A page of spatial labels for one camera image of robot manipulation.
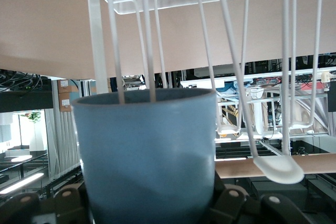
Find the wire rack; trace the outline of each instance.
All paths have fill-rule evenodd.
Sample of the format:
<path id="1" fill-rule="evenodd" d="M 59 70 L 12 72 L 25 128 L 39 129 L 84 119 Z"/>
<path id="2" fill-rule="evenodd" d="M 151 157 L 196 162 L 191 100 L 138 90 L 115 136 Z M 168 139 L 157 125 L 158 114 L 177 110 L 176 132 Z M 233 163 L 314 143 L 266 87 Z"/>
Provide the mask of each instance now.
<path id="1" fill-rule="evenodd" d="M 103 46 L 103 35 L 102 35 L 102 24 L 101 24 L 101 14 L 100 10 L 97 10 L 100 0 L 88 0 L 89 3 L 89 14 L 90 14 L 90 28 L 91 28 L 91 39 L 93 48 L 93 59 L 94 59 L 94 69 L 97 81 L 97 93 L 107 93 L 107 73 L 106 73 L 106 63 L 104 58 L 104 46 Z M 248 54 L 246 50 L 247 45 L 247 29 L 248 29 L 248 14 L 249 14 L 249 0 L 245 0 L 244 9 L 244 24 L 243 24 L 243 43 L 242 43 L 242 53 L 238 55 L 238 47 L 235 42 L 233 26 L 230 17 L 230 10 L 228 8 L 227 0 L 169 0 L 160 1 L 159 0 L 106 0 L 108 2 L 109 8 L 109 18 L 110 18 L 110 29 L 112 33 L 112 43 L 113 43 L 113 56 L 115 63 L 115 72 L 117 75 L 117 85 L 122 86 L 122 74 L 120 67 L 120 52 L 119 52 L 119 37 L 117 31 L 117 22 L 115 14 L 129 14 L 135 13 L 139 29 L 139 40 L 141 44 L 142 59 L 144 65 L 144 72 L 146 76 L 146 84 L 150 89 L 150 100 L 151 102 L 156 101 L 155 94 L 155 84 L 153 81 L 154 69 L 153 69 L 153 45 L 152 45 L 152 34 L 151 34 L 151 20 L 150 11 L 153 10 L 155 13 L 155 23 L 156 32 L 159 39 L 159 53 L 160 53 L 160 63 L 161 63 L 161 77 L 163 80 L 164 88 L 167 88 L 167 81 L 165 75 L 165 59 L 164 59 L 164 48 L 161 36 L 160 27 L 160 9 L 172 8 L 177 6 L 193 5 L 197 4 L 201 15 L 201 26 L 203 31 L 203 39 L 206 48 L 206 58 L 209 66 L 209 73 L 211 78 L 212 88 L 215 90 L 214 72 L 213 72 L 213 62 L 212 62 L 212 52 L 209 44 L 207 24 L 204 16 L 203 4 L 213 1 L 219 1 L 221 6 L 221 11 L 223 14 L 223 23 L 225 24 L 226 34 L 228 38 L 229 48 L 231 52 L 232 62 L 234 65 L 235 75 L 237 79 L 237 84 L 239 90 L 244 90 L 244 66 L 246 55 Z M 317 67 L 318 67 L 318 52 L 320 45 L 320 27 L 321 27 L 321 12 L 322 12 L 322 0 L 318 0 L 318 6 L 316 9 L 316 31 L 314 39 L 314 55 L 313 55 L 313 71 L 312 71 L 312 108 L 310 113 L 310 118 L 308 122 L 296 122 L 293 119 L 294 99 L 289 99 L 295 97 L 295 89 L 291 89 L 291 94 L 289 90 L 289 75 L 291 75 L 291 82 L 295 83 L 296 76 L 296 32 L 297 32 L 297 0 L 291 0 L 291 12 L 290 12 L 290 0 L 282 0 L 282 123 L 283 123 L 283 148 L 282 153 L 278 156 L 268 156 L 261 157 L 258 155 L 256 143 L 253 138 L 251 113 L 248 106 L 248 97 L 241 92 L 239 96 L 239 117 L 244 115 L 246 122 L 247 135 L 250 142 L 251 154 L 254 158 L 255 165 L 270 179 L 284 184 L 297 183 L 303 178 L 303 170 L 301 167 L 290 157 L 290 146 L 289 146 L 289 130 L 297 129 L 303 127 L 310 127 L 313 124 L 314 119 L 314 109 L 315 109 L 315 99 L 316 99 L 316 89 L 317 89 Z M 144 36 L 142 31 L 142 24 L 140 19 L 140 12 L 143 12 L 144 16 Z M 289 71 L 289 57 L 292 57 L 291 71 Z M 119 102 L 121 104 L 125 103 L 123 92 L 118 92 Z M 232 130 L 235 133 L 240 131 L 240 125 L 234 129 L 226 129 L 226 125 L 222 125 L 219 110 L 217 111 L 217 125 L 218 132 L 225 132 L 225 130 Z"/>

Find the blue cup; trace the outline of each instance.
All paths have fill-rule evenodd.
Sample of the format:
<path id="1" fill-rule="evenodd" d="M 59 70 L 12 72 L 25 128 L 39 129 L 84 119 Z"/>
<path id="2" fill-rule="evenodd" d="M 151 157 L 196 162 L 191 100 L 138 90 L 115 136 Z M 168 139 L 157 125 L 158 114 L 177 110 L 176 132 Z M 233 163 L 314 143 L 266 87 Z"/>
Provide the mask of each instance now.
<path id="1" fill-rule="evenodd" d="M 211 201 L 216 94 L 157 89 L 72 103 L 84 180 L 97 224 L 195 224 Z"/>

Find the white wire hanger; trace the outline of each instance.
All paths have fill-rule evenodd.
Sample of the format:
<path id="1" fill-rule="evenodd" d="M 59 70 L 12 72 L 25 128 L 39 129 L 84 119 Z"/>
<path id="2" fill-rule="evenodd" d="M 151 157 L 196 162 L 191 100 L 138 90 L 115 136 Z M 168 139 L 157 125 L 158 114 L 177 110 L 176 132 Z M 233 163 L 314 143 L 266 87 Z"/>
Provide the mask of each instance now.
<path id="1" fill-rule="evenodd" d="M 247 45 L 247 28 L 248 28 L 248 11 L 249 11 L 249 0 L 245 0 L 245 7 L 244 7 L 244 23 L 243 23 L 243 39 L 242 39 L 242 53 L 241 53 L 241 64 L 245 64 L 245 59 L 246 59 L 246 45 Z M 296 61 L 296 17 L 297 17 L 297 0 L 292 0 L 292 69 L 295 69 L 295 61 Z M 291 72 L 292 77 L 294 78 L 295 82 L 295 72 Z M 273 135 L 274 132 L 265 132 L 263 127 L 261 126 L 262 124 L 262 116 L 261 116 L 261 103 L 255 103 L 255 123 L 256 123 L 256 130 L 258 134 L 261 136 L 266 136 L 266 135 Z"/>
<path id="2" fill-rule="evenodd" d="M 311 89 L 311 109 L 308 122 L 294 121 L 294 107 L 295 107 L 295 69 L 296 69 L 296 48 L 293 41 L 293 56 L 291 63 L 291 111 L 290 125 L 292 129 L 306 129 L 313 125 L 315 118 L 315 105 L 316 105 L 316 90 L 317 90 L 317 67 L 319 63 L 319 49 L 320 49 L 320 34 L 321 34 L 321 14 L 322 14 L 322 0 L 317 1 L 317 15 L 316 15 L 316 27 L 315 27 L 315 41 L 314 41 L 314 56 L 313 56 L 313 73 L 312 73 L 312 89 Z M 296 22 L 293 23 L 293 29 L 296 29 Z"/>
<path id="3" fill-rule="evenodd" d="M 283 32 L 282 32 L 282 50 L 283 50 L 283 60 L 284 65 L 287 62 L 287 71 L 286 69 L 283 71 L 284 76 L 282 81 L 284 85 L 287 85 L 287 93 L 284 92 L 284 99 L 288 98 L 288 37 L 289 37 L 289 0 L 283 0 Z M 223 18 L 226 26 L 227 37 L 229 40 L 229 46 L 231 50 L 232 61 L 234 64 L 234 69 L 237 77 L 238 87 L 240 90 L 244 89 L 244 74 L 239 68 L 239 63 L 237 61 L 237 48 L 234 40 L 234 34 L 232 29 L 232 23 L 230 19 L 230 14 L 228 11 L 228 5 L 226 0 L 220 0 L 223 12 Z M 247 27 L 247 16 L 244 18 L 244 27 Z M 294 159 L 289 155 L 289 130 L 288 130 L 288 113 L 284 113 L 284 148 L 283 148 L 283 156 L 259 156 L 256 143 L 253 139 L 253 131 L 251 128 L 251 115 L 249 111 L 249 107 L 247 104 L 247 98 L 245 95 L 240 96 L 241 105 L 243 107 L 244 118 L 247 125 L 247 133 L 250 142 L 250 149 L 253 156 L 253 161 L 255 165 L 265 174 L 269 179 L 282 183 L 282 184 L 294 184 L 300 182 L 304 173 L 301 167 L 294 161 Z"/>
<path id="4" fill-rule="evenodd" d="M 157 31 L 157 38 L 159 41 L 159 52 L 160 52 L 160 60 L 161 60 L 161 71 L 162 71 L 162 82 L 163 87 L 167 88 L 167 81 L 165 77 L 165 65 L 164 65 L 164 57 L 163 57 L 163 46 L 162 46 L 162 35 L 161 35 L 161 27 L 160 27 L 160 18 L 159 18 L 159 0 L 154 0 L 154 11 L 155 11 L 155 21 L 156 21 L 156 31 Z M 202 30 L 203 30 L 203 38 L 205 43 L 205 50 L 206 50 L 206 58 L 208 61 L 208 67 L 209 67 L 209 75 L 211 79 L 211 86 L 212 89 L 216 92 L 216 86 L 215 86 L 215 76 L 214 76 L 214 69 L 213 69 L 213 62 L 212 62 L 212 53 L 210 50 L 210 44 L 209 44 L 209 38 L 208 38 L 208 32 L 207 32 L 207 26 L 205 21 L 205 15 L 204 15 L 204 9 L 202 0 L 197 0 L 198 8 L 201 15 L 201 23 L 202 23 Z M 216 110 L 216 118 L 217 118 L 217 126 L 218 126 L 218 133 L 222 132 L 222 129 L 225 126 L 231 126 L 231 125 L 222 125 L 221 124 L 221 117 L 218 110 Z"/>
<path id="5" fill-rule="evenodd" d="M 145 75 L 144 76 L 145 77 L 145 84 L 146 84 L 146 87 L 149 88 L 147 56 L 146 56 L 145 45 L 144 45 L 144 41 L 143 41 L 141 18 L 140 18 L 140 11 L 139 11 L 138 2 L 137 2 L 137 0 L 114 0 L 113 1 L 114 4 L 121 4 L 121 3 L 127 3 L 127 2 L 131 2 L 134 5 L 135 15 L 137 17 L 137 23 L 138 23 L 138 30 L 139 30 L 139 39 L 140 39 L 142 63 L 143 63 L 143 69 L 144 69 L 144 75 Z"/>

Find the wooden board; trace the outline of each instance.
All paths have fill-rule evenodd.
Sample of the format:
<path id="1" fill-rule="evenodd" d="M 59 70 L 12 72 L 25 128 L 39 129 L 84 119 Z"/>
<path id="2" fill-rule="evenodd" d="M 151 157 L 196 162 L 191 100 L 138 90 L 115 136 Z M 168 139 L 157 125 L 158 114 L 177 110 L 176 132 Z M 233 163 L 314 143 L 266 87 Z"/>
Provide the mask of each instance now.
<path id="1" fill-rule="evenodd" d="M 305 174 L 336 173 L 336 154 L 293 156 Z M 253 159 L 217 161 L 216 171 L 221 178 L 244 178 L 264 176 Z"/>
<path id="2" fill-rule="evenodd" d="M 101 1 L 108 77 L 115 76 L 107 5 Z M 238 53 L 244 0 L 228 1 Z M 313 54 L 317 0 L 298 0 L 297 52 Z M 0 0 L 0 68 L 68 79 L 94 79 L 87 0 Z M 204 5 L 215 65 L 232 63 L 219 2 Z M 323 0 L 320 53 L 336 51 L 336 0 Z M 160 10 L 166 71 L 206 67 L 196 6 Z M 123 75 L 142 74 L 135 15 L 118 15 Z M 154 71 L 159 47 L 152 24 Z M 247 61 L 281 58 L 281 0 L 250 0 Z"/>

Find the cup rim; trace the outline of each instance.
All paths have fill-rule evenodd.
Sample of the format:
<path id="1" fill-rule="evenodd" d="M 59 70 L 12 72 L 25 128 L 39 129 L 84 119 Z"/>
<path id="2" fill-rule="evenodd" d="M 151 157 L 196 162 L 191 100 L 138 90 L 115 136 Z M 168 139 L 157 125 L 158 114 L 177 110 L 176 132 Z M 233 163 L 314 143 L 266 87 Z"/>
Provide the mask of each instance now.
<path id="1" fill-rule="evenodd" d="M 96 94 L 96 95 L 91 95 L 88 97 L 82 97 L 82 98 L 78 98 L 74 101 L 71 102 L 72 106 L 85 106 L 85 107 L 102 107 L 102 106 L 132 106 L 132 105 L 158 105 L 158 104 L 166 104 L 166 103 L 171 103 L 173 101 L 186 101 L 186 100 L 195 100 L 195 99 L 199 99 L 202 97 L 207 97 L 207 96 L 212 96 L 213 94 L 215 94 L 215 90 L 213 89 L 198 89 L 198 88 L 192 88 L 192 89 L 181 89 L 181 88 L 172 88 L 172 89 L 156 89 L 156 92 L 167 92 L 167 90 L 173 90 L 173 92 L 178 92 L 178 90 L 192 90 L 192 91 L 187 91 L 187 92 L 195 92 L 196 94 L 194 96 L 191 97 L 183 97 L 183 98 L 173 98 L 173 99 L 168 99 L 168 100 L 163 100 L 163 101 L 155 101 L 155 102 L 131 102 L 131 103 L 124 103 L 124 104 L 120 104 L 120 103 L 111 103 L 111 104 L 88 104 L 85 103 L 83 101 L 85 100 L 90 100 L 90 99 L 94 99 L 97 96 L 107 96 L 107 95 L 113 95 L 113 96 L 118 96 L 117 92 L 113 92 L 113 93 L 104 93 L 104 94 Z M 131 90 L 131 91 L 126 91 L 127 93 L 135 93 L 135 92 L 149 92 L 148 89 L 145 90 Z"/>

